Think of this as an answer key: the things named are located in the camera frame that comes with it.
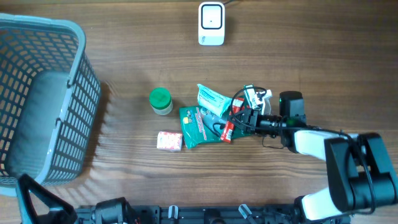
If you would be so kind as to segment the red white snack bar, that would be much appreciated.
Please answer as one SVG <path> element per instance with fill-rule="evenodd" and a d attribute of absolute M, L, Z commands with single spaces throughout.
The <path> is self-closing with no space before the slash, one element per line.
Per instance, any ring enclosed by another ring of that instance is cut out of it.
<path fill-rule="evenodd" d="M 244 103 L 244 99 L 243 98 L 236 98 L 233 100 L 233 106 L 232 109 L 229 112 L 229 115 L 231 115 L 232 113 L 237 113 L 241 110 L 242 105 Z M 232 138 L 232 134 L 234 131 L 234 124 L 227 120 L 226 125 L 224 127 L 224 130 L 221 134 L 220 139 L 224 142 L 231 142 L 231 138 Z"/>

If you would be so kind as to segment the white teal pouch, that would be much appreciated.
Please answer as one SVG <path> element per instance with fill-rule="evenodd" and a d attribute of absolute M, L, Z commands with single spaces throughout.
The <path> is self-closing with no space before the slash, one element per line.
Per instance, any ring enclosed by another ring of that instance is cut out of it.
<path fill-rule="evenodd" d="M 222 117 L 222 115 L 229 108 L 232 99 L 230 97 L 221 95 L 202 84 L 198 84 L 197 87 L 198 87 L 198 95 L 197 95 L 198 104 L 208 109 L 218 117 Z"/>

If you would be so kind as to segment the green 3M gloves package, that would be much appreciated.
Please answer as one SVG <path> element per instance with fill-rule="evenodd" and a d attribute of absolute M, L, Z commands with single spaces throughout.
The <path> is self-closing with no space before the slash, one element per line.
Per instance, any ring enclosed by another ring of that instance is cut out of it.
<path fill-rule="evenodd" d="M 202 106 L 181 107 L 178 111 L 183 138 L 188 149 L 199 144 L 223 141 L 221 135 L 227 123 L 226 113 L 219 117 Z"/>

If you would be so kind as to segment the red white patterned box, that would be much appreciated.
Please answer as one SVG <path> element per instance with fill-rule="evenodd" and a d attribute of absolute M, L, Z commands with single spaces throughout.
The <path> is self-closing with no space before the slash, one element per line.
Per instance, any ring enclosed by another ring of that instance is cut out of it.
<path fill-rule="evenodd" d="M 166 151 L 181 151 L 183 143 L 182 133 L 160 131 L 157 136 L 157 149 Z"/>

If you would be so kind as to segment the green lid jar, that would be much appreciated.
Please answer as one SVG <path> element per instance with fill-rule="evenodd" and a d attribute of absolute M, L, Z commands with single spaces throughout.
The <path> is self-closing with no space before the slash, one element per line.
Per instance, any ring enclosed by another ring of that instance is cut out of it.
<path fill-rule="evenodd" d="M 154 112 L 161 116 L 173 109 L 172 96 L 166 88 L 154 88 L 149 95 L 149 102 Z"/>

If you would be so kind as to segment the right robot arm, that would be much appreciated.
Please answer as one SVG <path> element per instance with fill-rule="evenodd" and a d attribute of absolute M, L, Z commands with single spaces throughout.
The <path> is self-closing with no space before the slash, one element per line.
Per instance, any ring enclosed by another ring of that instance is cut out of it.
<path fill-rule="evenodd" d="M 397 174 L 378 133 L 348 134 L 307 124 L 299 91 L 279 95 L 279 115 L 254 108 L 232 111 L 228 118 L 251 134 L 280 137 L 283 147 L 326 163 L 328 186 L 299 196 L 290 205 L 270 205 L 265 214 L 288 223 L 349 223 L 355 214 L 397 203 Z"/>

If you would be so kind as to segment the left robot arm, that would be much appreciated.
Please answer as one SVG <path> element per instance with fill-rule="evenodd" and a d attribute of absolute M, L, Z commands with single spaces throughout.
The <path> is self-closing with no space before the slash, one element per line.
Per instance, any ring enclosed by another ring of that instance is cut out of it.
<path fill-rule="evenodd" d="M 22 223 L 75 223 L 78 220 L 73 206 L 46 190 L 27 174 L 18 178 L 16 194 Z M 37 214 L 31 194 L 49 208 L 48 213 Z M 93 214 L 92 221 L 95 223 L 141 223 L 141 218 L 124 197 L 97 203 Z"/>

